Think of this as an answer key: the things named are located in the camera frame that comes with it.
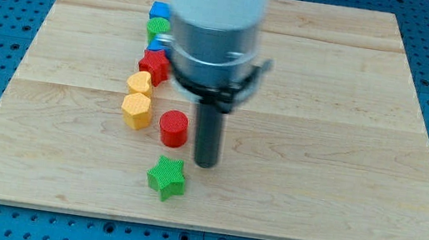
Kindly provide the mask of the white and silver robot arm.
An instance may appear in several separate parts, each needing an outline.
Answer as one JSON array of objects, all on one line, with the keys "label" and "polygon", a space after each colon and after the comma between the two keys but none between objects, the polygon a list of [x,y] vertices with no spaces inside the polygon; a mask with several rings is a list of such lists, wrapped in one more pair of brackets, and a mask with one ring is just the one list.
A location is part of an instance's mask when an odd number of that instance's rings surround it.
[{"label": "white and silver robot arm", "polygon": [[171,49],[178,85],[195,103],[230,113],[272,67],[255,64],[267,0],[169,1],[171,32],[159,41]]}]

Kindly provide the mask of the blue block behind arm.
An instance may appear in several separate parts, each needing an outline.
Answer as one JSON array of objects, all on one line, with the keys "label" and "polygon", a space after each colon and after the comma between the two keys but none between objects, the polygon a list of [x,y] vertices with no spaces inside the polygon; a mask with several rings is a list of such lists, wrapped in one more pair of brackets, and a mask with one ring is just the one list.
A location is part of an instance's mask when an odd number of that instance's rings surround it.
[{"label": "blue block behind arm", "polygon": [[148,45],[147,50],[161,51],[163,50],[167,56],[170,56],[170,48],[168,45],[154,38]]}]

